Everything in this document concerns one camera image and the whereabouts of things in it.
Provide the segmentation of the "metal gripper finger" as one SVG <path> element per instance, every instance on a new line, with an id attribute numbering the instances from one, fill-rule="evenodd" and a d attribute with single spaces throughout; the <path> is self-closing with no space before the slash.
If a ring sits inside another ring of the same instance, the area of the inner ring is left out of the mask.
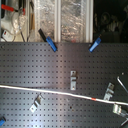
<path id="1" fill-rule="evenodd" d="M 119 116 L 122 116 L 124 118 L 128 118 L 128 112 L 121 108 L 120 105 L 115 104 L 113 106 L 113 112 Z"/>

